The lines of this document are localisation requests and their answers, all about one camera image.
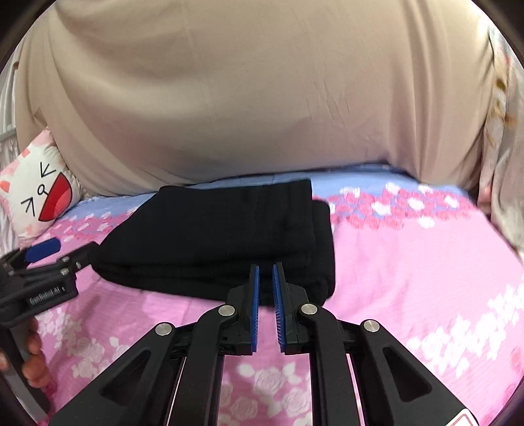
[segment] blue bedsheet section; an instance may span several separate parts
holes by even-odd
[[[388,166],[366,164],[327,171],[236,177],[206,184],[198,184],[192,187],[209,189],[235,186],[256,186],[289,182],[299,179],[311,179],[313,193],[319,197],[338,194],[344,187],[360,188],[362,191],[378,196],[382,193],[388,182],[392,182],[409,191],[416,191],[419,186],[419,183],[414,179]],[[457,195],[466,195],[465,192],[454,186],[443,186],[438,188]],[[68,211],[64,217],[71,218],[73,216],[87,216],[91,213],[95,216],[101,216],[107,212],[111,212],[112,216],[120,215],[126,213],[131,208],[143,204],[152,196],[153,194],[142,194],[134,197],[94,197],[78,203],[77,206]]]

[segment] cartoon face pillow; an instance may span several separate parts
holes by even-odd
[[[31,244],[82,197],[49,129],[0,173],[0,204],[20,244]]]

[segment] silver screw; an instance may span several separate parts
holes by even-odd
[[[368,330],[370,333],[376,333],[380,329],[380,324],[377,323],[374,319],[368,319],[364,323],[364,328]]]
[[[159,336],[167,336],[169,333],[171,333],[173,331],[173,327],[171,327],[170,324],[168,323],[162,323],[162,324],[158,324],[156,327],[155,327],[155,332],[156,334],[158,334]]]
[[[303,314],[306,315],[314,315],[319,311],[319,309],[312,303],[306,303],[305,305],[302,305],[302,308],[300,308],[300,310]]]
[[[222,316],[231,316],[235,313],[235,308],[231,305],[224,305],[219,308],[219,314]]]

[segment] beige cloth backdrop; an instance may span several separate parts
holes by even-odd
[[[493,51],[470,0],[58,0],[19,59],[91,193],[388,161],[478,184]]]

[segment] white and red sticker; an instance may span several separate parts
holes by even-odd
[[[475,421],[470,411],[465,408],[446,426],[478,426],[478,423]]]

